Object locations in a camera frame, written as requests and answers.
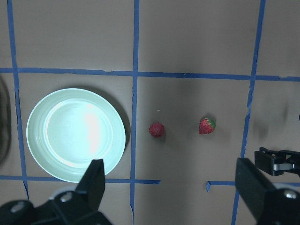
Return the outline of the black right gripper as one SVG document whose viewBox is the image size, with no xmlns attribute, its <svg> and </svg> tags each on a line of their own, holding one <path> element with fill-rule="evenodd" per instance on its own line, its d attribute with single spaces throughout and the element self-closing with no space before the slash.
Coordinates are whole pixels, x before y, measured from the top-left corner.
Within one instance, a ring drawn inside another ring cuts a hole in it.
<svg viewBox="0 0 300 225">
<path fill-rule="evenodd" d="M 255 151 L 255 166 L 271 176 L 293 173 L 300 176 L 300 153 L 290 150 L 274 151 L 260 147 Z"/>
</svg>

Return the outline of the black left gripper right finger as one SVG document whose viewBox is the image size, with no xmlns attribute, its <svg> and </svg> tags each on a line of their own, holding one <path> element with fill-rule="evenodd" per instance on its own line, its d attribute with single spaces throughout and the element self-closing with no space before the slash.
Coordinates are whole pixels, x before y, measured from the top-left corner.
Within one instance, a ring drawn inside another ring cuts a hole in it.
<svg viewBox="0 0 300 225">
<path fill-rule="evenodd" d="M 268 220 L 276 208 L 279 190 L 248 158 L 236 161 L 235 187 L 256 220 Z"/>
</svg>

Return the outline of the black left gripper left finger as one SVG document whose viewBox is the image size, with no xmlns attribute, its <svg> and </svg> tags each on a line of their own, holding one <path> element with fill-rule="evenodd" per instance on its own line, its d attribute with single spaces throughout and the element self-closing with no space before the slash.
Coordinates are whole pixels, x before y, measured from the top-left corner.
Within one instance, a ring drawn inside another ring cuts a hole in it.
<svg viewBox="0 0 300 225">
<path fill-rule="evenodd" d="M 105 192 L 104 161 L 94 159 L 75 188 L 92 210 L 98 210 Z"/>
</svg>

